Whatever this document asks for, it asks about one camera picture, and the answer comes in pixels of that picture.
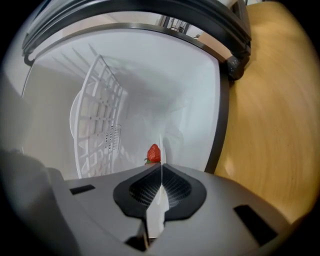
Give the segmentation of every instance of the black slot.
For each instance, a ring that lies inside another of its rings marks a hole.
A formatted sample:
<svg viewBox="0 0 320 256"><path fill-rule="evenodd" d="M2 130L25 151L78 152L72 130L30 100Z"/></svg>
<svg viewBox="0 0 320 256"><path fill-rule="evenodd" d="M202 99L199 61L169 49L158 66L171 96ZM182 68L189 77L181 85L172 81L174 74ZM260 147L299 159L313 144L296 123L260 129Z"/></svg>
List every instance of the black slot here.
<svg viewBox="0 0 320 256"><path fill-rule="evenodd" d="M141 222L138 233L130 237L125 243L141 252L149 248L150 241L148 238L147 222L145 220Z"/></svg>
<svg viewBox="0 0 320 256"><path fill-rule="evenodd" d="M278 235L249 205L239 205L234 211L260 246Z"/></svg>
<svg viewBox="0 0 320 256"><path fill-rule="evenodd" d="M78 187L74 187L74 188L70 188L70 192L72 195L76 195L76 194L80 194L83 192L87 192L90 190L94 190L95 187L92 185L85 185L85 186L78 186Z"/></svg>

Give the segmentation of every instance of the black frame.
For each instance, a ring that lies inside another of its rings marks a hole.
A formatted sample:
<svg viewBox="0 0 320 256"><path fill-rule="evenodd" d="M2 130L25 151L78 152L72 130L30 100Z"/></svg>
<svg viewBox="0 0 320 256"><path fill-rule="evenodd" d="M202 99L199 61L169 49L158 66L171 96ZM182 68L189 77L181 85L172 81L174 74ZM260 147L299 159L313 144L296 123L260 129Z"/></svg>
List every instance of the black frame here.
<svg viewBox="0 0 320 256"><path fill-rule="evenodd" d="M239 6L239 13L245 14L245 6ZM72 23L120 11L151 12L183 20L216 38L235 57L250 55L250 27L247 19L241 20L246 15L237 16L217 0L74 0L40 19L24 39L23 54L28 56L45 39Z"/></svg>

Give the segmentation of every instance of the red strawberry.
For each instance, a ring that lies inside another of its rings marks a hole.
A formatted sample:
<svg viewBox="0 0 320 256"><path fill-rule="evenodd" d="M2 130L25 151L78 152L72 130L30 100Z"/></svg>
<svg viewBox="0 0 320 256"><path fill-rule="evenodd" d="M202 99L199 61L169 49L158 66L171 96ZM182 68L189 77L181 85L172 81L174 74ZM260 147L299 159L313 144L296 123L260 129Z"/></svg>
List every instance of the red strawberry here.
<svg viewBox="0 0 320 256"><path fill-rule="evenodd" d="M161 152L157 144L153 144L146 154L146 163L153 164L161 161Z"/></svg>

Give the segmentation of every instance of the wooden table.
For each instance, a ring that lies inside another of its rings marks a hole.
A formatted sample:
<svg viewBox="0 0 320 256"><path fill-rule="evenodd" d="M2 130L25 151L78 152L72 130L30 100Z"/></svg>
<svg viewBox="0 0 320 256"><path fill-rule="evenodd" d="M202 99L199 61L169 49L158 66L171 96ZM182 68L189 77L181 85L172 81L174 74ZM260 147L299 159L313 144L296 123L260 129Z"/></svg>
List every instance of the wooden table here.
<svg viewBox="0 0 320 256"><path fill-rule="evenodd" d="M320 64L308 36L280 3L247 7L251 58L230 88L226 137L215 174L276 207L306 214L320 184ZM204 34L200 41L230 52Z"/></svg>

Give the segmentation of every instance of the white plastic basket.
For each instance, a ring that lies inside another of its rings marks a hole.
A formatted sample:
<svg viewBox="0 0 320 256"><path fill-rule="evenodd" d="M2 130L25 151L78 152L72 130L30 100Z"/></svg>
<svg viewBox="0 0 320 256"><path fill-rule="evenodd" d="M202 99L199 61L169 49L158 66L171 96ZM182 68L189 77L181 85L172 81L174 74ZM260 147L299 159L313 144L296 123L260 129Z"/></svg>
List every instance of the white plastic basket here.
<svg viewBox="0 0 320 256"><path fill-rule="evenodd" d="M121 131L117 117L122 92L104 58L97 55L75 99L74 153L80 179L113 170Z"/></svg>

